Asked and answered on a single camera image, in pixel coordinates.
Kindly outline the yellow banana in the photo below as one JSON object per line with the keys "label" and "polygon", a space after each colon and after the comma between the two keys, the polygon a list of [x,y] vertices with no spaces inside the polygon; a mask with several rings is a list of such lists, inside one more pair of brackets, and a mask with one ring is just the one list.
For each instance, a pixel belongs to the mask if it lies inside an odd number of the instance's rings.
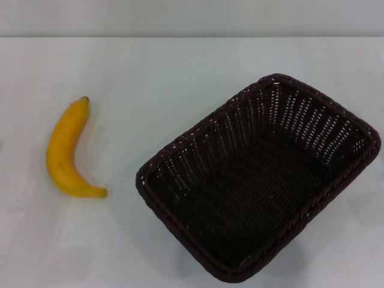
{"label": "yellow banana", "polygon": [[81,97],[66,108],[47,144],[46,169],[50,180],[60,192],[72,197],[102,199],[107,196],[107,190],[89,184],[74,165],[74,153],[89,112],[88,97]]}

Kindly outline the dark brown woven basket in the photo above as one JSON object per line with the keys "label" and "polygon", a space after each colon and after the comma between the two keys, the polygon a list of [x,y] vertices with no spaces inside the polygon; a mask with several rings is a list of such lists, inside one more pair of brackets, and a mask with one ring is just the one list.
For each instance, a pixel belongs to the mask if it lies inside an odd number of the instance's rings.
{"label": "dark brown woven basket", "polygon": [[259,79],[178,136],[136,188],[216,279],[263,269],[379,154],[378,132],[293,77]]}

